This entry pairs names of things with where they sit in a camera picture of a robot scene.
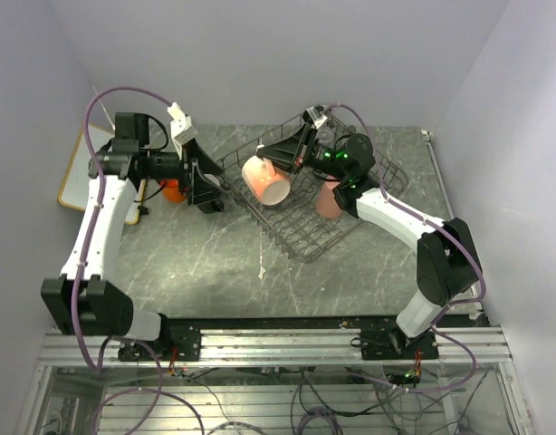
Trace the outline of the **pink mug with handle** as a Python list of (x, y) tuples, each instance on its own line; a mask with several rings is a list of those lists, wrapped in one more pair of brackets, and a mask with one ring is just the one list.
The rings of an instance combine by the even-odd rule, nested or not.
[(267, 159), (251, 157), (243, 165), (241, 175), (254, 197), (265, 206), (281, 203), (291, 191), (288, 174)]

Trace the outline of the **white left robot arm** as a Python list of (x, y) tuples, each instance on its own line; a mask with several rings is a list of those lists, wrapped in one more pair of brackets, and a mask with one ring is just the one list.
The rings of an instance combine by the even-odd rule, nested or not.
[(43, 281), (42, 299), (63, 334), (138, 339), (153, 360), (172, 351), (173, 338), (162, 314), (135, 308), (114, 285), (119, 242), (129, 210), (145, 180), (175, 180), (187, 203), (203, 213), (224, 209), (223, 171), (201, 149), (190, 116), (168, 108), (174, 150), (149, 147), (150, 116), (120, 112), (113, 138), (89, 163), (86, 209), (79, 234), (57, 278)]

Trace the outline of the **black mug white inside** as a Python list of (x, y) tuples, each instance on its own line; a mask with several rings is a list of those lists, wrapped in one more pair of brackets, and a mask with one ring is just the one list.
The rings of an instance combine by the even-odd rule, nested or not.
[(208, 201), (200, 205), (200, 210), (205, 214), (223, 213), (225, 211), (225, 203), (222, 199)]

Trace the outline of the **orange mug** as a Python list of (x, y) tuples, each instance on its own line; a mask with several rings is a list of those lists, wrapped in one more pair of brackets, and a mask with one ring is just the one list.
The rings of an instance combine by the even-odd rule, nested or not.
[(182, 203), (187, 199), (184, 191), (180, 190), (178, 181), (176, 179), (167, 179), (161, 182), (164, 198), (170, 203)]

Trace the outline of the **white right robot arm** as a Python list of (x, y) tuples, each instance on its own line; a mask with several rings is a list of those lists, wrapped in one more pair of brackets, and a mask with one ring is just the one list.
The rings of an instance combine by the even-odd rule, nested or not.
[(332, 194), (341, 210), (382, 228), (415, 252), (417, 292), (397, 316), (398, 330), (387, 338), (394, 356), (408, 358), (419, 347), (418, 336), (461, 304), (460, 294), (484, 283), (469, 226), (460, 218), (430, 217), (387, 193), (370, 175), (378, 162), (367, 135), (351, 133), (329, 147), (305, 125), (285, 140), (258, 145), (255, 156), (273, 175), (319, 171), (336, 182)]

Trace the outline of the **pink tumbler cup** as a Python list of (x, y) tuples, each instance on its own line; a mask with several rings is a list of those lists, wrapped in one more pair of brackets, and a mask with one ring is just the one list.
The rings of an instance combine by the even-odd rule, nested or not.
[(324, 181), (320, 194), (316, 199), (315, 208), (320, 216), (327, 219), (338, 218), (343, 210), (338, 206), (333, 190), (339, 185), (338, 181)]

